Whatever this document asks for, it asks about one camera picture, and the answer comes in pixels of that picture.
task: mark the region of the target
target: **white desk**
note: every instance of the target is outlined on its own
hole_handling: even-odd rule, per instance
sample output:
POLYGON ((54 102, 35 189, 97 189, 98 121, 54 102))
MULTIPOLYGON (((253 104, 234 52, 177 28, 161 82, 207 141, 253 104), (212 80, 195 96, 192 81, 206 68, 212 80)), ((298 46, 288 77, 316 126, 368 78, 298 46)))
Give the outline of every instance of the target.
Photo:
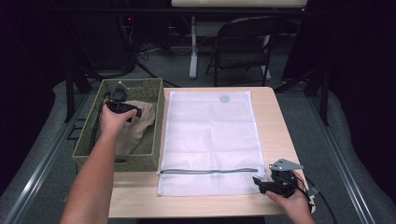
MULTIPOLYGON (((165 105, 160 155, 163 151, 170 91, 250 91, 264 163, 268 166, 280 158, 299 163, 274 91, 268 87, 164 88, 165 105)), ((271 174, 269 168, 266 168, 267 174, 271 174)), ((284 214, 284 210, 279 205, 260 193, 209 197, 161 197, 157 194, 158 180, 159 177, 155 172, 115 173, 109 217, 248 217, 284 214)))
MULTIPOLYGON (((271 8, 304 8, 307 0, 172 0, 172 7, 271 7, 271 8)), ((199 24, 195 17, 191 18, 191 63, 190 79, 197 78, 198 54, 196 46, 196 36, 215 36, 221 24, 209 23, 206 28, 208 33, 201 33, 197 30, 199 24)))

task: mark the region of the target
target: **person's right hand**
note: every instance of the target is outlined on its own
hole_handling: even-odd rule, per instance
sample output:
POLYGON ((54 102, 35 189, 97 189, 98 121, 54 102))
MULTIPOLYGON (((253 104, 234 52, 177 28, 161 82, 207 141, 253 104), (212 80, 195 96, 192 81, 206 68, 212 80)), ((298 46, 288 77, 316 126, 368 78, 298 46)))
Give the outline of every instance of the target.
POLYGON ((112 112, 106 101, 102 106, 102 115, 101 115, 101 132, 102 134, 115 134, 118 135, 125 125, 127 119, 133 117, 136 114, 136 110, 130 110, 122 114, 117 114, 112 112))
MULTIPOLYGON (((300 174, 295 171, 293 171, 293 173, 297 178, 303 180, 300 174)), ((298 187, 300 189, 304 189, 304 184, 300 180, 297 180, 297 182, 298 187)), ((315 223, 311 216, 311 212, 309 211, 308 201, 305 195, 303 195, 299 190, 296 190, 289 198, 284 198, 269 190, 267 190, 265 194, 268 198, 282 206, 285 209, 286 215, 288 215, 294 223, 315 223)))

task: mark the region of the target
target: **wicker basket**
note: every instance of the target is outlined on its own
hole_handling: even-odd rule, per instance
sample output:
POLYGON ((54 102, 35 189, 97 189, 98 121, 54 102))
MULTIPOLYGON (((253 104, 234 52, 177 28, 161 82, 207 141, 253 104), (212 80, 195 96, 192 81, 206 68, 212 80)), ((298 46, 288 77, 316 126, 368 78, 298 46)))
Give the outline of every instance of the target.
POLYGON ((92 131, 102 105, 102 99, 107 92, 114 91, 119 81, 129 89, 128 101, 143 101, 155 106, 156 119, 154 125, 147 128, 133 154, 116 158, 115 171, 157 171, 163 126, 163 80, 161 78, 103 80, 85 121, 72 159, 79 164, 88 159, 92 150, 92 141, 96 142, 100 136, 99 128, 96 137, 92 139, 92 131))

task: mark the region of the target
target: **black chair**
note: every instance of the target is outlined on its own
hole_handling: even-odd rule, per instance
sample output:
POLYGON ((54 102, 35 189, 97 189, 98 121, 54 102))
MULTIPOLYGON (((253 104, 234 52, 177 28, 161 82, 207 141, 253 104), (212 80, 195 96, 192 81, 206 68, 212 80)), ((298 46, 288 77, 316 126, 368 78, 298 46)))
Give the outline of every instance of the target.
POLYGON ((257 66, 265 66, 262 74, 262 85, 265 86, 271 48, 282 27, 282 20, 277 17, 239 18, 224 24, 215 38, 205 72, 208 74, 209 68, 215 67, 215 87, 218 86, 218 69, 248 70, 257 66))

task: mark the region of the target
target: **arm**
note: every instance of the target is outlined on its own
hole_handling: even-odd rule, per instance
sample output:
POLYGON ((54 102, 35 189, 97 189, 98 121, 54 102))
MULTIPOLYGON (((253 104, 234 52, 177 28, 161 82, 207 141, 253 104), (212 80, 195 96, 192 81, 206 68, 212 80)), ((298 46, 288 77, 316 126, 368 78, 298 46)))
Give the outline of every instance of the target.
MULTIPOLYGON (((297 176, 297 178, 302 179, 302 177, 297 172, 294 172, 294 174, 297 176)), ((301 181, 297 182, 299 188, 304 189, 304 184, 301 181)), ((314 219, 311 216, 311 212, 309 211, 306 197, 299 190, 296 190, 294 194, 291 195, 289 198, 284 198, 269 190, 266 192, 266 195, 268 196, 268 198, 282 206, 286 211, 286 215, 288 215, 288 217, 295 224, 315 223, 314 219)))
POLYGON ((115 114, 103 105, 102 134, 73 183, 61 223, 107 223, 117 137, 135 114, 136 110, 115 114))

